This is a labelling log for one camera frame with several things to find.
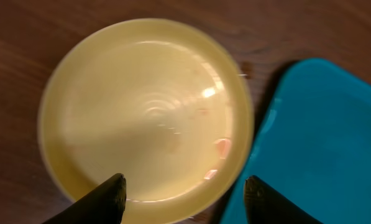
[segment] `blue tray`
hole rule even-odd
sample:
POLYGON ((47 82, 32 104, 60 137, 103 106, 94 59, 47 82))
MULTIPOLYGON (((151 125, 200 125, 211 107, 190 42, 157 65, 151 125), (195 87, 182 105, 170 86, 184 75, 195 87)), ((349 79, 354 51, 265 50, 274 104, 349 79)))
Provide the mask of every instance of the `blue tray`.
POLYGON ((283 76, 221 224, 247 223, 257 175, 323 223, 371 223, 371 86, 323 59, 283 76))

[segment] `table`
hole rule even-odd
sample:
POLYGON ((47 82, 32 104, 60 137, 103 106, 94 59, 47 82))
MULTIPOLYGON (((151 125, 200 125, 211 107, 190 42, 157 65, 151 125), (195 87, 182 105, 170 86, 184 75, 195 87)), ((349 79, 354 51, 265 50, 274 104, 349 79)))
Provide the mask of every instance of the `table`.
MULTIPOLYGON (((43 88, 80 40, 140 17, 191 24, 225 46, 250 72, 257 127, 294 61, 326 58, 371 84, 371 0, 0 0, 0 223, 41 223, 70 205, 40 160, 43 88)), ((216 223, 227 196, 182 223, 216 223)))

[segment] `brown wooden surface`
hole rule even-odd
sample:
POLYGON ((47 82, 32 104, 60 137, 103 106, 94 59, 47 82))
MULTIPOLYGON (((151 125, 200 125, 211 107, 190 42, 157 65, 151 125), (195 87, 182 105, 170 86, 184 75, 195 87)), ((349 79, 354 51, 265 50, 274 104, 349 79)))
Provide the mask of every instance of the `brown wooden surface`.
MULTIPOLYGON (((371 0, 0 0, 0 223, 40 223, 69 206, 38 152, 44 85, 81 39, 140 17, 191 24, 251 64, 257 123, 288 62, 323 57, 371 84, 371 0)), ((184 223, 217 220, 215 208, 184 223)))

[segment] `bowl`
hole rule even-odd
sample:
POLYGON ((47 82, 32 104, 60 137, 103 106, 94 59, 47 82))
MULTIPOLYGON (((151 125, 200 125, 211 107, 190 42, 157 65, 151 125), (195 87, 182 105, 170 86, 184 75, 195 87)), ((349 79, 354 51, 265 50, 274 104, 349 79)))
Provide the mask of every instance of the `bowl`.
POLYGON ((39 110, 40 151, 72 201, 115 173, 123 223, 172 223, 232 185, 249 155, 252 106, 212 38, 165 19, 95 32, 59 63, 39 110))

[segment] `yellow bowl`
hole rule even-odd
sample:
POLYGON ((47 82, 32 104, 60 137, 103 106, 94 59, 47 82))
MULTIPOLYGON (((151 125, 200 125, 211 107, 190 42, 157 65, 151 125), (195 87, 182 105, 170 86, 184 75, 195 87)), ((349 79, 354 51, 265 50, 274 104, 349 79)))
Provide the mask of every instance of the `yellow bowl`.
POLYGON ((217 42, 179 22, 136 19, 97 31, 47 85, 44 163, 72 201, 123 173, 123 223, 188 218, 231 186, 249 155, 254 120, 239 74, 217 42))

